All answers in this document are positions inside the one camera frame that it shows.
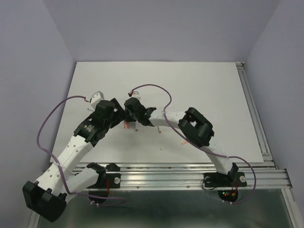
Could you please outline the orange tip tan marker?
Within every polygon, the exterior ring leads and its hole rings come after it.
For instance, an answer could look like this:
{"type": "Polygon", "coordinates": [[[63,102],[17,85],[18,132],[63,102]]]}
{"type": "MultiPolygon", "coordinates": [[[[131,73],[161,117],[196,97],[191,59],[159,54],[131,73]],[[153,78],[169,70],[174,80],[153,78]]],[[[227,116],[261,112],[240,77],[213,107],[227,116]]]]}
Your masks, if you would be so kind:
{"type": "Polygon", "coordinates": [[[129,128],[130,128],[129,122],[125,122],[125,127],[126,127],[126,129],[129,129],[129,128]]]}

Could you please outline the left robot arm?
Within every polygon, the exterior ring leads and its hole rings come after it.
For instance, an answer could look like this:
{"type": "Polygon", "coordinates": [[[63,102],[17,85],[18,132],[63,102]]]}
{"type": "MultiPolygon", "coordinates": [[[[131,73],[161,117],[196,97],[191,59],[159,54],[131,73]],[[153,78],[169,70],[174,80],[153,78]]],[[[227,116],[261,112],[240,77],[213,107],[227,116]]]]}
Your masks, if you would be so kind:
{"type": "Polygon", "coordinates": [[[103,205],[114,198],[110,189],[120,187],[120,168],[110,163],[103,167],[95,162],[74,177],[74,168],[105,134],[126,119],[126,113],[118,101],[93,96],[90,105],[94,111],[76,128],[67,146],[54,162],[34,182],[27,181],[22,192],[26,206],[49,222],[60,218],[68,202],[77,195],[85,196],[96,205],[103,205]]]}

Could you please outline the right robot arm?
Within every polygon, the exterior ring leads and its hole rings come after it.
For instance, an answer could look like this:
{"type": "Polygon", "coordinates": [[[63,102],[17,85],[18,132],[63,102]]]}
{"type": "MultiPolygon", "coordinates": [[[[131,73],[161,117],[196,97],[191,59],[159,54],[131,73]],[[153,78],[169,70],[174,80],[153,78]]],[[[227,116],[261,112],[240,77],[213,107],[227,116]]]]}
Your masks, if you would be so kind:
{"type": "Polygon", "coordinates": [[[237,165],[227,156],[219,154],[214,137],[213,125],[198,110],[193,107],[185,112],[167,112],[155,107],[144,107],[134,97],[124,103],[127,114],[143,126],[170,127],[186,141],[198,149],[202,149],[214,164],[219,181],[230,185],[236,179],[237,165]]]}

